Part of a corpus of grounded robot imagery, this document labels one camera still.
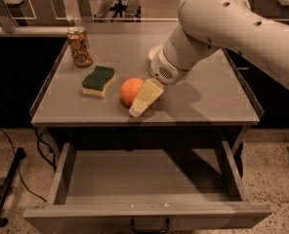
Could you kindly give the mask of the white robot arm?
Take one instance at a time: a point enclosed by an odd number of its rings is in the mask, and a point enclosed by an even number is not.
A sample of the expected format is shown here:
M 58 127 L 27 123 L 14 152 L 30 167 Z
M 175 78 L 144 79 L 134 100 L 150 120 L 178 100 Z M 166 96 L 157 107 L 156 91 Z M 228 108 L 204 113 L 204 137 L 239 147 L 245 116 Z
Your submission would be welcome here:
M 217 49 L 242 56 L 289 90 L 289 25 L 265 19 L 247 0 L 181 0 L 179 24 L 150 55 L 150 85 L 143 85 L 129 112 L 141 116 L 163 91 Z

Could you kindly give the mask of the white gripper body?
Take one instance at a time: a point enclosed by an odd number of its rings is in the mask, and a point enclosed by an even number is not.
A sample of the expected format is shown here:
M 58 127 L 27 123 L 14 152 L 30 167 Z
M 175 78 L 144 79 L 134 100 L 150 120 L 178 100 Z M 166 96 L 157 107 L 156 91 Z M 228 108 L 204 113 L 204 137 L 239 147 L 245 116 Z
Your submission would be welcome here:
M 152 77 L 164 85 L 175 84 L 186 75 L 186 71 L 178 69 L 165 58 L 163 47 L 149 63 L 149 71 Z

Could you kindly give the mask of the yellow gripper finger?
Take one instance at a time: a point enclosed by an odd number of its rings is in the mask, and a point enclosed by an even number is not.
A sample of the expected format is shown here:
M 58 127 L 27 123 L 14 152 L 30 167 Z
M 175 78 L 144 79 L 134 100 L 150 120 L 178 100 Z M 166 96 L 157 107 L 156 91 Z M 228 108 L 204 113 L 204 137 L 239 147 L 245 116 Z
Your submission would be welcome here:
M 163 92 L 163 84 L 157 79 L 146 79 L 134 98 L 129 113 L 133 117 L 140 117 L 163 94 Z

